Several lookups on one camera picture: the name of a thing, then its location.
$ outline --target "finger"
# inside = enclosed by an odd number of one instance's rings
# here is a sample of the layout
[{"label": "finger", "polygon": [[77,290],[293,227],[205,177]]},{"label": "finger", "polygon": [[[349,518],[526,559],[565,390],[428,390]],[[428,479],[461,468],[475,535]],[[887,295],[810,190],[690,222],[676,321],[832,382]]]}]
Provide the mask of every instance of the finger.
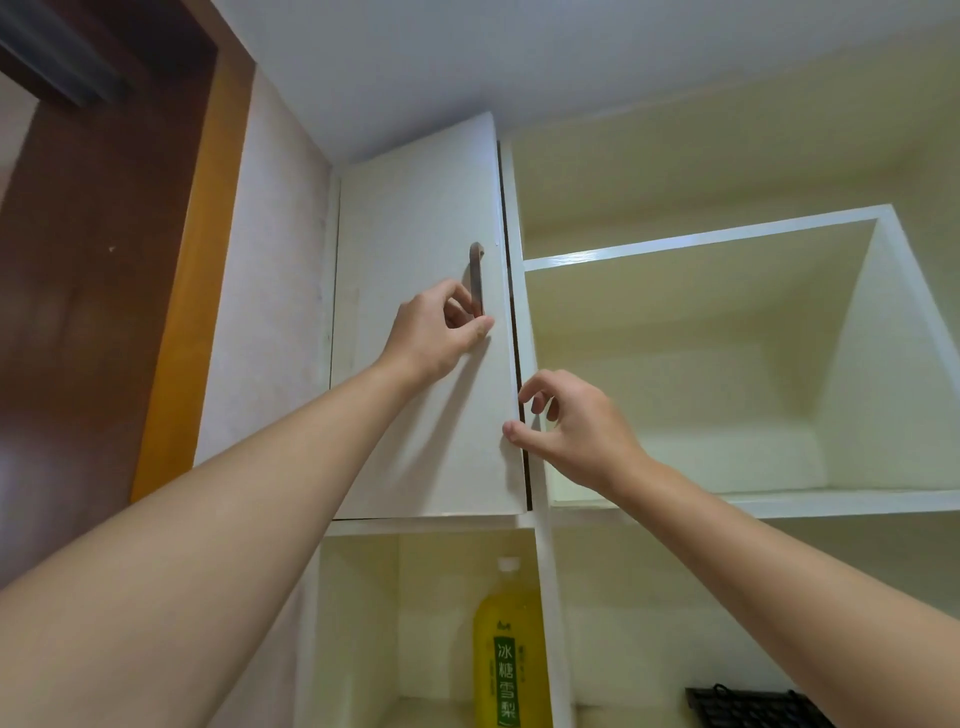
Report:
[{"label": "finger", "polygon": [[537,457],[549,460],[559,447],[559,432],[539,432],[517,420],[503,425],[503,435],[512,445],[534,453]]},{"label": "finger", "polygon": [[541,369],[531,376],[520,387],[518,396],[521,402],[528,402],[537,392],[543,392],[548,398],[557,397],[563,386],[562,378],[549,369]]},{"label": "finger", "polygon": [[447,299],[444,304],[444,318],[450,323],[451,328],[460,328],[472,320],[467,312],[452,299]]},{"label": "finger", "polygon": [[493,316],[481,316],[454,329],[452,334],[459,346],[460,353],[470,351],[486,339],[491,328],[493,328]]},{"label": "finger", "polygon": [[459,303],[465,311],[473,310],[473,297],[458,280],[443,279],[425,293],[429,296],[435,296],[444,302],[447,299],[453,299]]},{"label": "finger", "polygon": [[530,411],[535,415],[539,415],[540,412],[546,409],[546,404],[549,400],[549,396],[545,393],[537,392],[534,395],[533,401],[530,402]]}]

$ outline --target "bottle label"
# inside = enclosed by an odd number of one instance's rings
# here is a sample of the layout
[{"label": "bottle label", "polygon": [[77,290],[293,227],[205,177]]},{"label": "bottle label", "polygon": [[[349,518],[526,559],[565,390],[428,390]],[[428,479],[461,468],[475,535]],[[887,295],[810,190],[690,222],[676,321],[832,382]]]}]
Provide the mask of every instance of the bottle label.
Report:
[{"label": "bottle label", "polygon": [[507,728],[520,725],[520,703],[516,695],[516,641],[513,637],[494,637],[496,668],[496,724]]}]

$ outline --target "wall cabinet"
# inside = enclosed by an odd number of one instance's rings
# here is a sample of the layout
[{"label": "wall cabinet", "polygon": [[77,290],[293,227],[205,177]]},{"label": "wall cabinet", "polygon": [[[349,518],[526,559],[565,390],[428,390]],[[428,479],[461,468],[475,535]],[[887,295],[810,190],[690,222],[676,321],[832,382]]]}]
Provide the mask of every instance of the wall cabinet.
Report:
[{"label": "wall cabinet", "polygon": [[412,402],[373,452],[338,514],[344,519],[517,514],[522,456],[500,428],[516,417],[516,364],[493,118],[349,168],[340,185],[332,384],[369,366],[397,307],[462,278],[479,242],[486,345]]},{"label": "wall cabinet", "polygon": [[499,167],[483,116],[347,170],[334,381],[474,240],[499,323],[331,525],[301,725],[470,725],[464,635],[512,553],[540,584],[558,728],[693,725],[684,687],[790,687],[654,539],[534,457],[526,512],[499,426],[538,367],[603,387],[706,488],[960,616],[958,49],[521,130]]}]

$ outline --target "metal handle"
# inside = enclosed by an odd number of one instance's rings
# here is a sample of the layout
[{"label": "metal handle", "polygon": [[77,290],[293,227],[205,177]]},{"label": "metal handle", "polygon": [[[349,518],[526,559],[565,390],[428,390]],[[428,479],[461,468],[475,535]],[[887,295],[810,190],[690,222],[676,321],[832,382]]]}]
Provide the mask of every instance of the metal handle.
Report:
[{"label": "metal handle", "polygon": [[483,246],[473,243],[470,246],[470,297],[473,298],[473,316],[483,316],[483,279],[480,273],[480,258]]}]

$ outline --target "forearm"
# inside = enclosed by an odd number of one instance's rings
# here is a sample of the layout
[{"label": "forearm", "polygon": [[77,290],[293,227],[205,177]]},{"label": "forearm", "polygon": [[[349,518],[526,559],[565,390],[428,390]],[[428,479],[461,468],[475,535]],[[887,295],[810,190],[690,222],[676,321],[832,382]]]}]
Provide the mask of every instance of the forearm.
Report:
[{"label": "forearm", "polygon": [[4,724],[205,725],[407,401],[394,374],[349,380],[1,593]]},{"label": "forearm", "polygon": [[839,726],[960,724],[960,622],[654,461],[624,473],[612,497]]}]

